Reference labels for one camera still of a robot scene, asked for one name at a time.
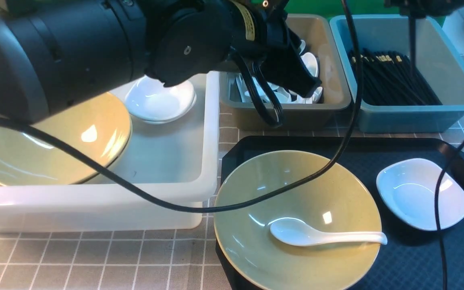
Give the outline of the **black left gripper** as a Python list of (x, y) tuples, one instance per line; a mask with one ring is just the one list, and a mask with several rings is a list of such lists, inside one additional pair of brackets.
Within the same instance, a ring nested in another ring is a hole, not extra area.
[(252, 63), (252, 68), (259, 83), (266, 81), (310, 98), (321, 81), (308, 71), (299, 55), (301, 39), (286, 23), (288, 3), (287, 0), (264, 0), (253, 6), (258, 32), (256, 42), (263, 52), (260, 59)]

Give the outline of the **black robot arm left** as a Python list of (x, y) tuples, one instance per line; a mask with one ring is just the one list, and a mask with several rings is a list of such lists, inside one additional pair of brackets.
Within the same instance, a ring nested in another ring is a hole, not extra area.
[(321, 85), (287, 1), (0, 0), (0, 116), (33, 124), (143, 76), (165, 87), (254, 73), (311, 97)]

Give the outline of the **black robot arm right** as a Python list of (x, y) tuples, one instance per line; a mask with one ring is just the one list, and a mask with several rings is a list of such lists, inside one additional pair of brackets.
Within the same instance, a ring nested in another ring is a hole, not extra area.
[(413, 18), (445, 17), (464, 7), (464, 0), (385, 0), (386, 8), (396, 7), (400, 15)]

